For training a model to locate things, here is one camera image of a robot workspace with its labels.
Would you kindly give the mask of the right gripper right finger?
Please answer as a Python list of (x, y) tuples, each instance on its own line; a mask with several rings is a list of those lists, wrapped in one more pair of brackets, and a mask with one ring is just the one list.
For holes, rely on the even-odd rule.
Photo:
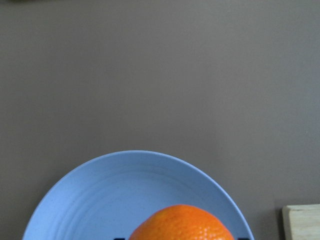
[(250, 239), (247, 237), (239, 237), (239, 238), (237, 238), (237, 240), (250, 240)]

